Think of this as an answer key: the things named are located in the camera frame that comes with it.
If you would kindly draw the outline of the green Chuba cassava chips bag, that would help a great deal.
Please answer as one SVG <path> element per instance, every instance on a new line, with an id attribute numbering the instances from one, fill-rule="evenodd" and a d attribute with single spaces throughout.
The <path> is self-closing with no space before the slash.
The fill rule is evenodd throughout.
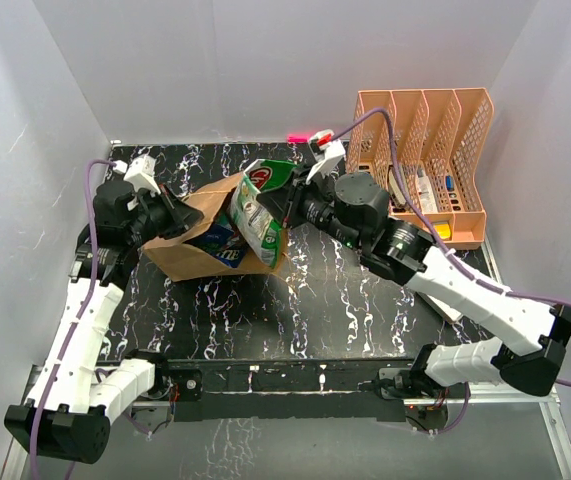
<path id="1" fill-rule="evenodd" d="M 256 256 L 274 269 L 284 253 L 288 231 L 258 201 L 258 195 L 284 185 L 295 164 L 257 159 L 242 172 L 229 206 L 232 222 Z"/>

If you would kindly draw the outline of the brown paper bag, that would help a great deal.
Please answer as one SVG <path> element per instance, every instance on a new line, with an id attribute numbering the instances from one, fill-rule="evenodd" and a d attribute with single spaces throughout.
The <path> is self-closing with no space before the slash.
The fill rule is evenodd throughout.
<path id="1" fill-rule="evenodd" d="M 232 275 L 276 274 L 287 263 L 285 253 L 288 234 L 277 243 L 281 252 L 274 267 L 264 264 L 252 250 L 246 253 L 240 264 L 232 268 L 206 251 L 193 245 L 193 240 L 204 234 L 214 223 L 216 215 L 226 206 L 243 173 L 236 173 L 221 180 L 206 184 L 187 195 L 183 201 L 203 214 L 203 219 L 187 233 L 173 239 L 157 237 L 142 247 L 143 253 L 173 282 L 205 277 Z"/>

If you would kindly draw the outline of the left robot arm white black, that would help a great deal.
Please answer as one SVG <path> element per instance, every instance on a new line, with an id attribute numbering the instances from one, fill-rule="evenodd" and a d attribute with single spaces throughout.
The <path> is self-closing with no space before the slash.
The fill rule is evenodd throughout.
<path id="1" fill-rule="evenodd" d="M 203 218 L 165 186 L 136 189 L 124 180 L 100 185 L 89 198 L 89 221 L 79 234 L 67 297 L 50 353 L 4 425 L 32 456 L 93 464 L 111 426 L 140 396 L 165 396 L 172 376 L 163 355 L 136 350 L 96 375 L 110 320 L 148 241 L 173 239 Z"/>

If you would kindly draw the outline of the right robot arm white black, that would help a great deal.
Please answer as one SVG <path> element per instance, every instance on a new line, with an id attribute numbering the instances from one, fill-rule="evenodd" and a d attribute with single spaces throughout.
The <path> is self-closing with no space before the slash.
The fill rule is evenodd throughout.
<path id="1" fill-rule="evenodd" d="M 436 397 L 462 383 L 505 383 L 543 397 L 557 380 L 571 337 L 571 308 L 515 298 L 466 269 L 420 227 L 388 214 L 390 196 L 364 172 L 326 183 L 299 169 L 283 182 L 253 174 L 259 204 L 282 226 L 308 223 L 359 254 L 371 273 L 432 296 L 491 333 L 458 346 L 428 344 L 410 368 L 380 374 L 372 390 L 408 398 Z"/>

